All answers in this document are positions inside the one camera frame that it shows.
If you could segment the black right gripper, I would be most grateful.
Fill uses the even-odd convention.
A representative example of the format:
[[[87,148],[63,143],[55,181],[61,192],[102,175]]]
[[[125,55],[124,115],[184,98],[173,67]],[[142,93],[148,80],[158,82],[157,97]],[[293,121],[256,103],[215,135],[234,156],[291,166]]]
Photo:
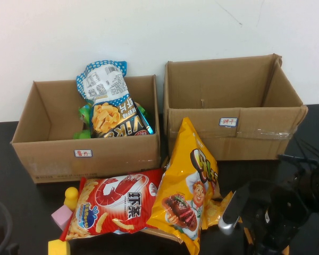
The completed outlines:
[[[248,196],[243,221],[254,241],[251,254],[265,255],[265,243],[275,243],[276,254],[289,255],[290,242],[308,220],[300,196],[286,185],[269,181],[251,181],[243,189]]]

